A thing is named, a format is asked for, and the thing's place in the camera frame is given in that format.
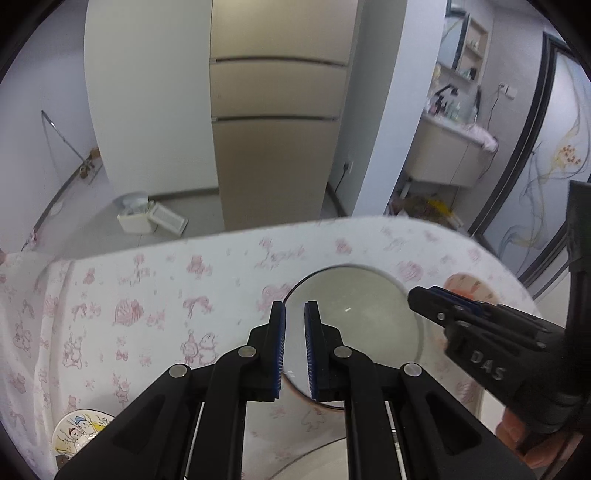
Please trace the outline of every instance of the metal screw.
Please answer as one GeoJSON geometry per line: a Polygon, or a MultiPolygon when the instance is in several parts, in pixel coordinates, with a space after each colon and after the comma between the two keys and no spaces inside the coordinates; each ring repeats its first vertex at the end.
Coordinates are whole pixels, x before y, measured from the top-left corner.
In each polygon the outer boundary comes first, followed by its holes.
{"type": "Polygon", "coordinates": [[[183,364],[176,364],[168,369],[168,374],[173,378],[184,377],[189,369],[183,364]]]}
{"type": "Polygon", "coordinates": [[[423,373],[423,369],[417,364],[406,364],[404,365],[404,373],[406,373],[409,377],[418,377],[423,373]]]}
{"type": "Polygon", "coordinates": [[[241,346],[238,349],[238,355],[242,358],[250,358],[256,355],[256,348],[250,345],[241,346]]]}
{"type": "Polygon", "coordinates": [[[353,355],[351,348],[345,345],[338,346],[334,349],[333,353],[339,358],[349,358],[351,355],[353,355]]]}

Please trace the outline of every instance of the ceiling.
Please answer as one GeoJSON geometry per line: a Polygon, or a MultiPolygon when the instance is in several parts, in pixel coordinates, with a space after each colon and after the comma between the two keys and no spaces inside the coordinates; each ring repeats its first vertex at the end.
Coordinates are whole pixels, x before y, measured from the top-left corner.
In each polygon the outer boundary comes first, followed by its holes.
{"type": "Polygon", "coordinates": [[[514,10],[526,15],[532,15],[533,17],[542,16],[527,0],[488,0],[493,5],[498,7],[506,8],[508,10],[514,10]]]}

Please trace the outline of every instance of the faucet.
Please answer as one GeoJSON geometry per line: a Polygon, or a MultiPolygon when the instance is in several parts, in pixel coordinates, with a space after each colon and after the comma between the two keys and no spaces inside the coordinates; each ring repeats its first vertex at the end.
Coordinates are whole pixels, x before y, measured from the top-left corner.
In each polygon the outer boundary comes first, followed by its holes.
{"type": "Polygon", "coordinates": [[[435,92],[435,94],[433,96],[437,97],[437,101],[435,102],[435,113],[434,115],[438,115],[442,110],[445,111],[445,109],[447,108],[447,102],[445,103],[445,105],[443,105],[443,92],[445,92],[446,90],[451,89],[451,94],[454,97],[457,97],[457,87],[453,86],[451,83],[448,83],[447,85],[445,85],[445,87],[443,87],[442,89],[438,90],[435,92]]]}

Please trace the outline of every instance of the pink floral bedsheet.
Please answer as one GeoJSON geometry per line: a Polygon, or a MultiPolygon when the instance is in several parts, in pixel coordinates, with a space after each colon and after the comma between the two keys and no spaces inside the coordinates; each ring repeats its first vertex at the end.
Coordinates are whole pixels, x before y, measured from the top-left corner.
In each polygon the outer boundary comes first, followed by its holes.
{"type": "MultiPolygon", "coordinates": [[[[376,268],[406,288],[469,273],[501,302],[537,313],[517,279],[471,239],[411,219],[325,220],[72,262],[10,255],[0,266],[0,419],[50,479],[51,434],[66,412],[117,415],[170,365],[215,362],[300,279],[339,264],[376,268]]],[[[279,401],[248,407],[243,477],[269,478],[344,435],[342,413],[284,387],[279,401]]]]}

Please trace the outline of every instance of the finger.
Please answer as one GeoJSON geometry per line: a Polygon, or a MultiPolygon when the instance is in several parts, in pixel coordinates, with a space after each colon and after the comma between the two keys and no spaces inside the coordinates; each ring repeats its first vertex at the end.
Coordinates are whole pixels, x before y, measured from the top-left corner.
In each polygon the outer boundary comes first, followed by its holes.
{"type": "Polygon", "coordinates": [[[525,463],[530,468],[539,468],[547,466],[558,455],[564,441],[566,440],[565,432],[558,432],[540,443],[537,447],[532,448],[524,456],[525,463]]]}
{"type": "Polygon", "coordinates": [[[573,438],[564,449],[562,456],[560,457],[561,460],[567,460],[575,451],[575,449],[579,446],[579,442],[583,439],[583,436],[580,433],[575,433],[573,438]]]}
{"type": "Polygon", "coordinates": [[[507,408],[503,412],[501,424],[515,443],[519,443],[527,434],[525,424],[507,408]]]}
{"type": "Polygon", "coordinates": [[[517,444],[511,438],[511,435],[505,430],[505,427],[502,423],[499,423],[495,430],[496,436],[500,441],[502,441],[505,445],[507,445],[511,450],[515,450],[517,448],[517,444]]]}

